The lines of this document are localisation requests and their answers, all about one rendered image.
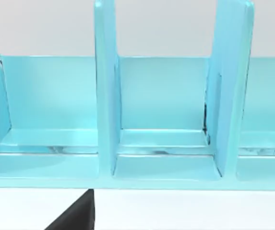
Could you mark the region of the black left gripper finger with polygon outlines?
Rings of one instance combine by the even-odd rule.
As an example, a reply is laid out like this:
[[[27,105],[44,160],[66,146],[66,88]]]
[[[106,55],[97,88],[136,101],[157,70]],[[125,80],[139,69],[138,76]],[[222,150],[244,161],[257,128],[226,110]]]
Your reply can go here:
[[[95,230],[94,190],[88,189],[44,230]]]

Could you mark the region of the light blue rack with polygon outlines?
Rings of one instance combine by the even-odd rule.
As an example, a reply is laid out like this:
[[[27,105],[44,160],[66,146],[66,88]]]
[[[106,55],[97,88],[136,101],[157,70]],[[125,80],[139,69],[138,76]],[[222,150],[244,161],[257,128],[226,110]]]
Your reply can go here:
[[[275,57],[252,0],[218,0],[209,57],[121,56],[95,0],[93,56],[0,54],[0,187],[275,190]]]

